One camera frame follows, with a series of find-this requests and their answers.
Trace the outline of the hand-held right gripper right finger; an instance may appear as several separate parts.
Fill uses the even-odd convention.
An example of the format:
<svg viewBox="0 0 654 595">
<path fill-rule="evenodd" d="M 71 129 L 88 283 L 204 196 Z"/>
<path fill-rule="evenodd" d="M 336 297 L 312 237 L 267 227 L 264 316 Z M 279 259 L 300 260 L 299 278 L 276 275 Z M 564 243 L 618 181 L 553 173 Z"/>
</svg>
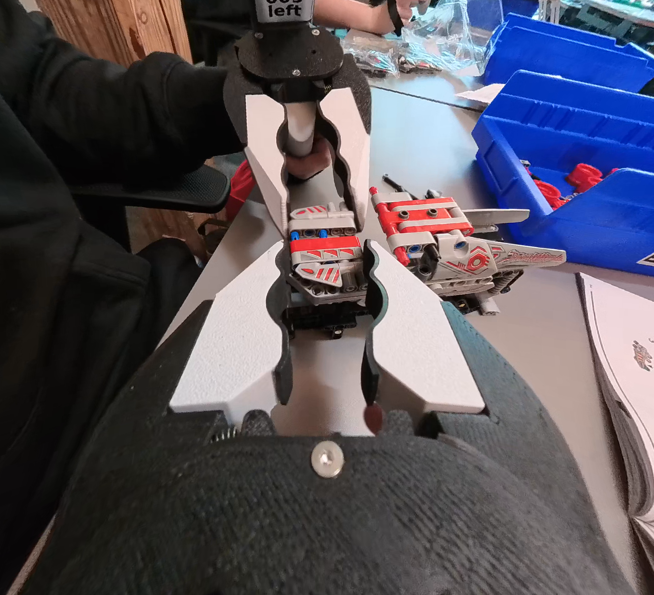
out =
<svg viewBox="0 0 654 595">
<path fill-rule="evenodd" d="M 374 240 L 366 240 L 361 387 L 367 405 L 409 414 L 479 414 L 485 402 L 443 303 Z"/>
</svg>

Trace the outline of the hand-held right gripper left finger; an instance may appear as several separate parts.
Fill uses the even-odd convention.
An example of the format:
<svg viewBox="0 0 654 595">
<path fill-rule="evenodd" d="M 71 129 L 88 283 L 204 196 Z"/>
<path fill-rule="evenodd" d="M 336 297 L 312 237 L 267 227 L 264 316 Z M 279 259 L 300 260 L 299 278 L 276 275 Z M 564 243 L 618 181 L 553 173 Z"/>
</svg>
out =
<svg viewBox="0 0 654 595">
<path fill-rule="evenodd" d="M 269 414 L 289 402 L 288 269 L 280 240 L 217 293 L 169 402 L 173 412 Z"/>
</svg>

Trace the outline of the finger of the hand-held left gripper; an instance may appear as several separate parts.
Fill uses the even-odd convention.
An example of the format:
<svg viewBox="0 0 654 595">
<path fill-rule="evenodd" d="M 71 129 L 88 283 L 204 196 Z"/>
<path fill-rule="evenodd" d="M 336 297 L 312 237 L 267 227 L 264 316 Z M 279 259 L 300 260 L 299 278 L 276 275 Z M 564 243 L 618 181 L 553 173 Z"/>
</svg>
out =
<svg viewBox="0 0 654 595">
<path fill-rule="evenodd" d="M 318 103 L 316 129 L 333 149 L 336 190 L 354 214 L 356 229 L 361 232 L 368 209 L 370 134 L 350 88 L 333 88 Z"/>
<path fill-rule="evenodd" d="M 289 191 L 285 184 L 286 158 L 280 133 L 286 124 L 281 103 L 266 95 L 245 97 L 247 145 L 245 156 L 271 219 L 286 238 L 289 228 Z"/>
</svg>

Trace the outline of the toy brick vehicle model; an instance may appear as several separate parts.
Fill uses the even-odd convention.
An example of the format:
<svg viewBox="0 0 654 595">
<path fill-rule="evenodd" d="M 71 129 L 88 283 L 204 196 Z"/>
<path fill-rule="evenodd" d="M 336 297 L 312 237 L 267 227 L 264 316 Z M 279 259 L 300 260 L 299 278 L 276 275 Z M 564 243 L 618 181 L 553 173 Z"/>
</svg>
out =
<svg viewBox="0 0 654 595">
<path fill-rule="evenodd" d="M 503 240 L 499 226 L 525 221 L 527 209 L 464 210 L 434 191 L 418 198 L 389 184 L 394 192 L 371 187 L 370 195 L 391 255 L 463 314 L 496 314 L 494 297 L 508 293 L 526 269 L 567 260 L 561 249 Z M 364 245 L 354 222 L 344 202 L 290 213 L 287 280 L 296 300 L 285 324 L 291 338 L 298 330 L 318 330 L 339 339 L 367 313 Z"/>
</svg>

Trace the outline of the another person's forearm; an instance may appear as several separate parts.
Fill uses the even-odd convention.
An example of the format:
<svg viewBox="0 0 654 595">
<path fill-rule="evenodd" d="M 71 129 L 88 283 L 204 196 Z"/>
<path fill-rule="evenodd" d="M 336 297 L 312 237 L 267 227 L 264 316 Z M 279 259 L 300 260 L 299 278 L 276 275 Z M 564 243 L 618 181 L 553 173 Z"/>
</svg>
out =
<svg viewBox="0 0 654 595">
<path fill-rule="evenodd" d="M 379 36 L 395 29 L 386 2 L 372 6 L 370 0 L 315 0 L 313 22 L 332 29 L 354 29 Z"/>
</svg>

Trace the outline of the grey desk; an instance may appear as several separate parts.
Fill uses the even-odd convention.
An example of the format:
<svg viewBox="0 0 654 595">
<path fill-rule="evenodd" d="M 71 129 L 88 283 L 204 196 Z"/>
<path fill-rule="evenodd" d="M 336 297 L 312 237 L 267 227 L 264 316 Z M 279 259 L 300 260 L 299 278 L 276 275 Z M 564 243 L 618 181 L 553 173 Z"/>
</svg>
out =
<svg viewBox="0 0 654 595">
<path fill-rule="evenodd" d="M 408 95 L 373 90 L 370 183 L 388 191 L 382 174 L 414 194 L 429 188 L 464 209 L 495 200 L 476 165 L 471 136 L 479 115 Z M 604 535 L 626 579 L 639 594 L 653 589 L 650 566 L 626 514 L 626 486 L 617 441 L 596 381 L 577 291 L 584 272 L 646 299 L 648 276 L 564 264 L 532 270 L 498 298 L 496 316 L 466 319 L 530 385 L 565 437 L 583 475 Z M 294 389 L 273 419 L 283 434 L 316 436 L 363 430 L 360 366 L 369 318 L 341 340 L 313 331 L 292 342 Z"/>
</svg>

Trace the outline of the person's left hand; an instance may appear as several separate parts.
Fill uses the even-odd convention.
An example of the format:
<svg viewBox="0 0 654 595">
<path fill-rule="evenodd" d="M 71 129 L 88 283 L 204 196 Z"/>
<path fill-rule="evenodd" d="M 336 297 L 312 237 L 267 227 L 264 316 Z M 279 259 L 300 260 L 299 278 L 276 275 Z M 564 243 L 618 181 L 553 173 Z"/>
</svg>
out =
<svg viewBox="0 0 654 595">
<path fill-rule="evenodd" d="M 325 138 L 317 136 L 309 154 L 297 157 L 286 153 L 285 159 L 288 174 L 300 181 L 306 181 L 331 167 L 333 148 Z"/>
</svg>

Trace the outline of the red plastic object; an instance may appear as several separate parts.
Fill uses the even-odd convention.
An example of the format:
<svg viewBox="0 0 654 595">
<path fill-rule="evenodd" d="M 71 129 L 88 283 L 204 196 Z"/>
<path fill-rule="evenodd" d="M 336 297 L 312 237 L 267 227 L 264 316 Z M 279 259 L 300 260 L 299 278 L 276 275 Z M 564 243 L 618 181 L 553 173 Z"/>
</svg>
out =
<svg viewBox="0 0 654 595">
<path fill-rule="evenodd" d="M 224 207 L 225 219 L 228 222 L 236 218 L 256 185 L 256 178 L 249 162 L 244 160 L 230 181 L 230 196 Z"/>
</svg>

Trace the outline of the small bag of parts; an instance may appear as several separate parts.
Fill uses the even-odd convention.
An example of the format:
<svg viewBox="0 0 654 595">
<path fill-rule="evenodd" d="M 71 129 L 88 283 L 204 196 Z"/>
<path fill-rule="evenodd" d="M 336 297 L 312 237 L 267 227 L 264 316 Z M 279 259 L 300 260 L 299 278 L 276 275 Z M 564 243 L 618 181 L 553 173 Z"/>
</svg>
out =
<svg viewBox="0 0 654 595">
<path fill-rule="evenodd" d="M 400 76 L 397 45 L 381 36 L 350 30 L 341 40 L 341 47 L 355 60 L 367 76 L 385 78 Z"/>
</svg>

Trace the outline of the white paper sheet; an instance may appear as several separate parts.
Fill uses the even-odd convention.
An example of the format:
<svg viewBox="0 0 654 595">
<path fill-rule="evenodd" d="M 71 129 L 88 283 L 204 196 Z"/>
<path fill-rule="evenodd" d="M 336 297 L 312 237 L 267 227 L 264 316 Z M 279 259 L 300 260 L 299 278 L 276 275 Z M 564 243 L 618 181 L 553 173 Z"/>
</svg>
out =
<svg viewBox="0 0 654 595">
<path fill-rule="evenodd" d="M 475 103 L 475 107 L 485 109 L 504 89 L 505 84 L 483 85 L 475 90 L 466 90 L 455 95 L 456 98 Z"/>
</svg>

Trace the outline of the clear plastic bag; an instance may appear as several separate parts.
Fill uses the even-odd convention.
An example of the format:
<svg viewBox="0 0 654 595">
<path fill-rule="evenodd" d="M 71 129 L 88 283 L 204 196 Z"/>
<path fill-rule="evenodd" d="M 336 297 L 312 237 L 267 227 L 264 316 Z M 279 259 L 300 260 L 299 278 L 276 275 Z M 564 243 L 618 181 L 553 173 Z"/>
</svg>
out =
<svg viewBox="0 0 654 595">
<path fill-rule="evenodd" d="M 481 76 L 502 24 L 502 0 L 439 0 L 404 27 L 400 66 Z"/>
</svg>

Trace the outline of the open instruction booklet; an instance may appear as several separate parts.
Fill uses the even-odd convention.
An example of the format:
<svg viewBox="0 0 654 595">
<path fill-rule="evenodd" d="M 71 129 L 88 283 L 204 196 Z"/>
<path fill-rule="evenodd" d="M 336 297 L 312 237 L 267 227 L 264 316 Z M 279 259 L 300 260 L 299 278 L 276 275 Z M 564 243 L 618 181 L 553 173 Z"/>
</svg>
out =
<svg viewBox="0 0 654 595">
<path fill-rule="evenodd" d="M 621 451 L 627 512 L 653 565 L 653 302 L 579 272 L 593 361 Z"/>
</svg>

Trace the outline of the blue bin with printed tag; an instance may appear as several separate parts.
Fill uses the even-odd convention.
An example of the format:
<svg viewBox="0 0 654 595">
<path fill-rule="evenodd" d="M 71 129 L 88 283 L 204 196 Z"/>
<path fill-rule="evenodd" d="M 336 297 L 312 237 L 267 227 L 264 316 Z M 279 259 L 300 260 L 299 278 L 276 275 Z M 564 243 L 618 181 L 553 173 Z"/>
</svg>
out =
<svg viewBox="0 0 654 595">
<path fill-rule="evenodd" d="M 509 225 L 516 242 L 565 250 L 577 264 L 653 276 L 652 97 L 517 71 L 471 134 L 499 206 L 530 211 Z M 584 193 L 565 181 L 579 163 L 604 174 Z M 534 179 L 568 202 L 553 211 Z"/>
</svg>

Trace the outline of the blue plastic bin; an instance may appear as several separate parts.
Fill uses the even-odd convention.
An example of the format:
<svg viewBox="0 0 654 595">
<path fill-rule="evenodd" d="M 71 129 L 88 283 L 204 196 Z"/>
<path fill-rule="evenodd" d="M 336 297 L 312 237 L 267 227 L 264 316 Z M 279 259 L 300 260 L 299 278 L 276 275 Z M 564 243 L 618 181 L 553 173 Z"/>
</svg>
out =
<svg viewBox="0 0 654 595">
<path fill-rule="evenodd" d="M 491 38 L 484 84 L 520 70 L 639 92 L 653 79 L 653 56 L 635 44 L 510 13 Z"/>
</svg>

